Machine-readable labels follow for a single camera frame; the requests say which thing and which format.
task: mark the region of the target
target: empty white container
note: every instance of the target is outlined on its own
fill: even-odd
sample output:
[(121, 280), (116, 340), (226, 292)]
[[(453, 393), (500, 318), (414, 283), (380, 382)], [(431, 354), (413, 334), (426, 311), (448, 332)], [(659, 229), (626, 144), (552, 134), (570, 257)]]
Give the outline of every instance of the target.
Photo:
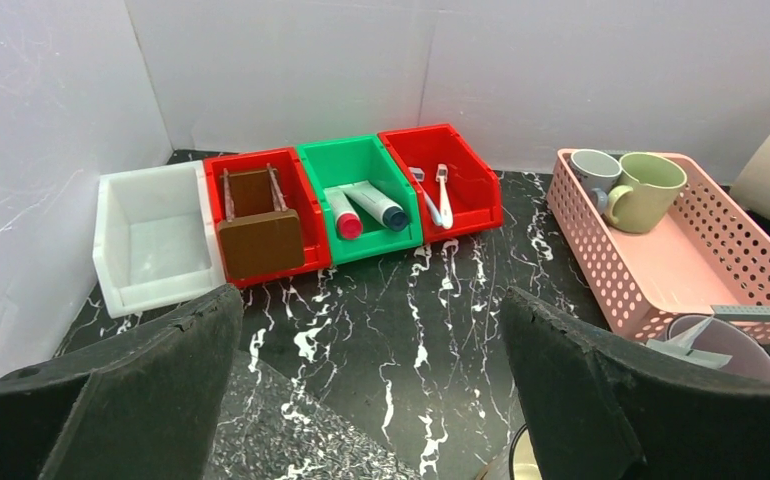
[(112, 318), (223, 285), (202, 162), (103, 175), (93, 260)]

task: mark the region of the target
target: pink basket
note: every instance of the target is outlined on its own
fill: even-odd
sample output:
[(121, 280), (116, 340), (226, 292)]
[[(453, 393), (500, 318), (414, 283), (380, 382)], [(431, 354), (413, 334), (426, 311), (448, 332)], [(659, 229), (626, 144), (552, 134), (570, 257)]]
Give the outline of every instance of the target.
[(674, 318), (715, 314), (770, 343), (770, 237), (690, 158), (688, 185), (644, 235), (609, 228), (559, 150), (547, 202), (612, 331), (646, 341)]

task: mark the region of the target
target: white wall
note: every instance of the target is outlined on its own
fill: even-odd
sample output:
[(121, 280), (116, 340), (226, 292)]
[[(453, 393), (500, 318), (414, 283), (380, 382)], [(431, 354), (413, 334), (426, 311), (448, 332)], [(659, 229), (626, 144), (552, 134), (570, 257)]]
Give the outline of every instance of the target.
[(93, 286), (99, 175), (169, 153), (122, 0), (0, 1), (0, 376), (50, 358)]
[(770, 133), (770, 0), (126, 0), (173, 145), (449, 121), (497, 168), (672, 150), (733, 180)]

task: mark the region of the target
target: toothbrush handle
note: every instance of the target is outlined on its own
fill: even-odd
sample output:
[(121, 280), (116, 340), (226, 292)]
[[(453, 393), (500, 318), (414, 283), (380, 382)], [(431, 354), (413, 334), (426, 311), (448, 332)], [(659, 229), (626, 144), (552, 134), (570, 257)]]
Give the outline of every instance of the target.
[(438, 208), (435, 207), (435, 202), (432, 201), (432, 198), (429, 197), (426, 190), (423, 191), (423, 197), (426, 199), (426, 207), (429, 209), (429, 213), (432, 214), (432, 223), (440, 227), (444, 222), (441, 220), (441, 213), (439, 213)]
[(441, 199), (438, 203), (440, 204), (442, 226), (449, 230), (453, 227), (453, 210), (450, 208), (450, 196), (447, 195), (447, 182), (442, 178), (438, 180), (438, 185), (441, 187)]

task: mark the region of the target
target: tube cap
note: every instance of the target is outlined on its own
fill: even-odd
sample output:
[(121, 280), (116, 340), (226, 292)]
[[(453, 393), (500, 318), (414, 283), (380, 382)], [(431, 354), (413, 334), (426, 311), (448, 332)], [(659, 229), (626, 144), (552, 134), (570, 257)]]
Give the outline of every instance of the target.
[(355, 240), (361, 235), (362, 230), (364, 230), (364, 227), (361, 225), (361, 220), (359, 220), (357, 215), (353, 215), (352, 213), (341, 215), (335, 223), (338, 227), (338, 233), (347, 240)]
[(388, 207), (382, 213), (382, 223), (395, 232), (402, 231), (409, 224), (409, 217), (401, 208)]

